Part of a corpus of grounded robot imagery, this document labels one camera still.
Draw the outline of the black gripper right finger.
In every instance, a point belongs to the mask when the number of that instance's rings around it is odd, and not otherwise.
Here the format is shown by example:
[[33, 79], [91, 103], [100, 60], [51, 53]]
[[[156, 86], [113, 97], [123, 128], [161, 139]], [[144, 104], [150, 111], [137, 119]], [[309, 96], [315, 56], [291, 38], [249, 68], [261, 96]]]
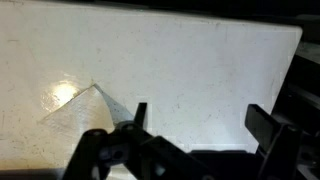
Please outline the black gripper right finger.
[[282, 125], [259, 105], [248, 105], [245, 116], [245, 127], [258, 142], [257, 153], [269, 154], [280, 152]]

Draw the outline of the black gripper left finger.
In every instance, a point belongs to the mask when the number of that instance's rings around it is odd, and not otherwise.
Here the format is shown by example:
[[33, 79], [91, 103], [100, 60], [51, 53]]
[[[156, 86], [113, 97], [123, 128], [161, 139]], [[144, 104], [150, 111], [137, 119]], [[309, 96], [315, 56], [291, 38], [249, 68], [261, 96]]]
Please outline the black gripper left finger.
[[134, 122], [140, 127], [142, 127], [144, 125], [146, 114], [147, 114], [147, 103], [146, 102], [139, 103], [135, 113]]

